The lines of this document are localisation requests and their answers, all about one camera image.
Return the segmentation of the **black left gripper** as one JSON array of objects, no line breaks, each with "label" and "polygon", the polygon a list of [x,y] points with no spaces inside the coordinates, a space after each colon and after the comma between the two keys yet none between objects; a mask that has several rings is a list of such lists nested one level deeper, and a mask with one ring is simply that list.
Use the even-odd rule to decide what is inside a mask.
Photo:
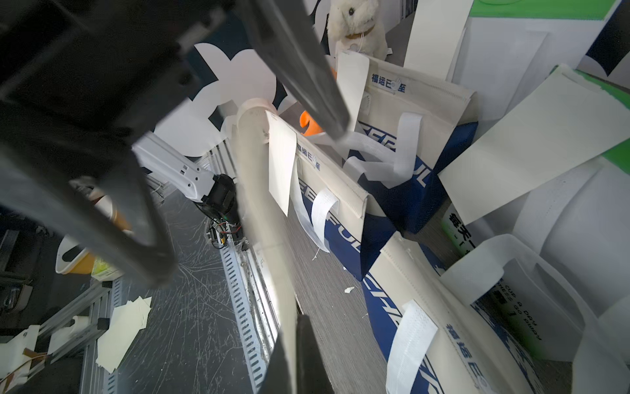
[{"label": "black left gripper", "polygon": [[[202,122],[216,109],[215,98],[199,99],[203,74],[190,53],[238,6],[2,2],[1,204],[71,236],[146,287],[167,283],[177,258],[129,150],[148,131],[185,115]],[[45,162],[98,154],[117,161],[98,185],[131,236]]]}]

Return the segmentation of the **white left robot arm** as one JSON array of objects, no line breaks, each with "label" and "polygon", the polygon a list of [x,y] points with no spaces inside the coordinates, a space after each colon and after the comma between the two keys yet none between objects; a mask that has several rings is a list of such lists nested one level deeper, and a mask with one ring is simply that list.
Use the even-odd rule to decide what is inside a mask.
[{"label": "white left robot arm", "polygon": [[151,286],[177,266],[145,170],[222,212],[235,192],[152,128],[197,88],[186,54],[236,11],[272,73],[325,126],[349,113],[301,1],[4,1],[1,203]]}]

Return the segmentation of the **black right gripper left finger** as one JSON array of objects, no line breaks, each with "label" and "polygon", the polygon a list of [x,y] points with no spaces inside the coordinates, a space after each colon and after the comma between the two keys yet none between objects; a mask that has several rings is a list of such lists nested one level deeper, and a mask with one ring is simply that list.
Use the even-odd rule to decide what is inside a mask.
[{"label": "black right gripper left finger", "polygon": [[258,394],[292,394],[292,392],[288,361],[282,344],[282,335],[279,334]]}]

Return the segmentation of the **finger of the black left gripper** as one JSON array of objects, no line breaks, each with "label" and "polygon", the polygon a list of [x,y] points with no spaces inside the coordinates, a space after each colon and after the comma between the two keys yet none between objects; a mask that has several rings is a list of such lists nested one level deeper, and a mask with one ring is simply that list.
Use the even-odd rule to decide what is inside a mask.
[{"label": "finger of the black left gripper", "polygon": [[333,140],[350,116],[302,1],[238,1],[249,42]]}]

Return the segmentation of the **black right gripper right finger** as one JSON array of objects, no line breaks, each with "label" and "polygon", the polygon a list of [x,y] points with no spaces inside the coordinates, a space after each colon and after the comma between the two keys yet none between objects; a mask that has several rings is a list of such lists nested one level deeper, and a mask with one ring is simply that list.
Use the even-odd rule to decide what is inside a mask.
[{"label": "black right gripper right finger", "polygon": [[296,346],[298,394],[334,394],[308,315],[298,316]]}]

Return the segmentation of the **white paper receipt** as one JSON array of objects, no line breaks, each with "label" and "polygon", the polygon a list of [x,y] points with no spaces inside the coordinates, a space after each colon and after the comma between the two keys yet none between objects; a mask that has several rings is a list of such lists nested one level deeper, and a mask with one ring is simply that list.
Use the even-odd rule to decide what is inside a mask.
[{"label": "white paper receipt", "polygon": [[275,112],[274,106],[264,98],[246,100],[237,111],[232,149],[245,233],[262,252],[277,301],[282,343],[286,349],[290,349],[295,348],[297,311],[295,291],[287,266],[290,262],[288,236],[283,213],[268,190],[267,114]]}]

